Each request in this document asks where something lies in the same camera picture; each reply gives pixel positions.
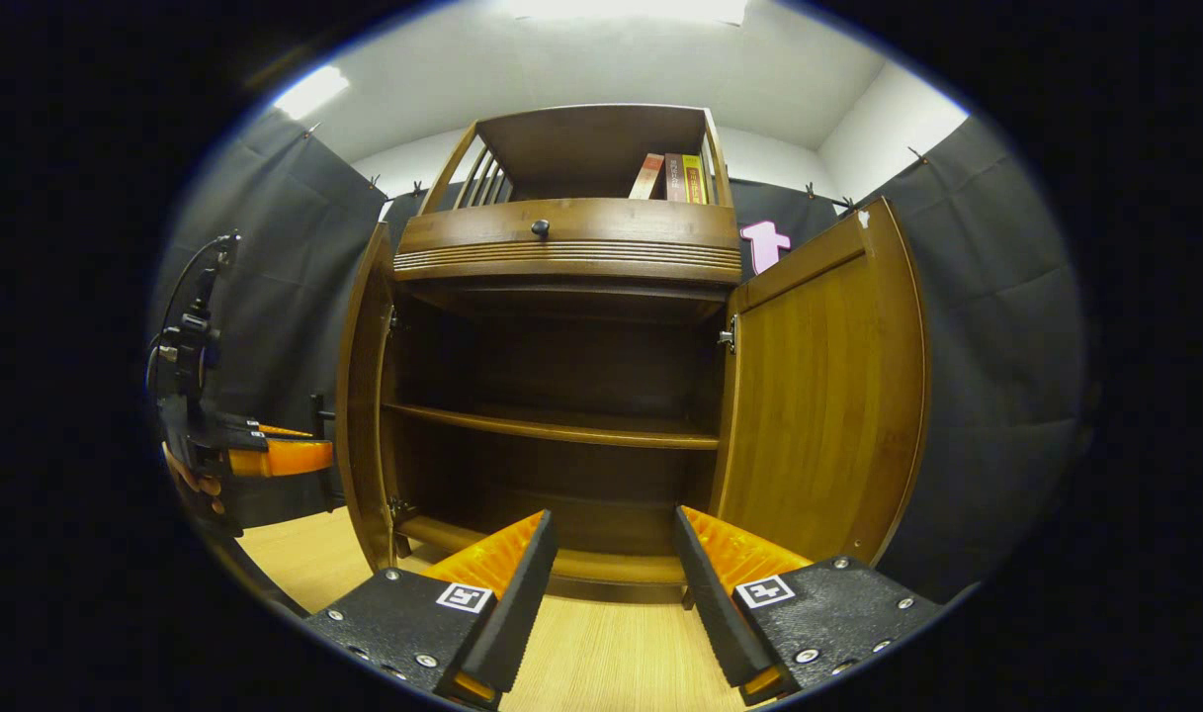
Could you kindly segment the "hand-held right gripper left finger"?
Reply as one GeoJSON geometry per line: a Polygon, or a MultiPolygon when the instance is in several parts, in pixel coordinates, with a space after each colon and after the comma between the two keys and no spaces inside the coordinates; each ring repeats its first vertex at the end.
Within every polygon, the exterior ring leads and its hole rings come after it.
{"type": "Polygon", "coordinates": [[[543,509],[425,571],[374,572],[304,628],[391,683],[496,708],[518,680],[557,552],[543,509]]]}

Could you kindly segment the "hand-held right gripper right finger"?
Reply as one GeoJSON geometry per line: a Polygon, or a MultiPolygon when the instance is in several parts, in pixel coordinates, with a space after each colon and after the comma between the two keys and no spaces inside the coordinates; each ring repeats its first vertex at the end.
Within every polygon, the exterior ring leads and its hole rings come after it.
{"type": "Polygon", "coordinates": [[[692,506],[674,509],[672,544],[716,661],[747,706],[836,684],[943,615],[851,556],[811,560],[692,506]]]}

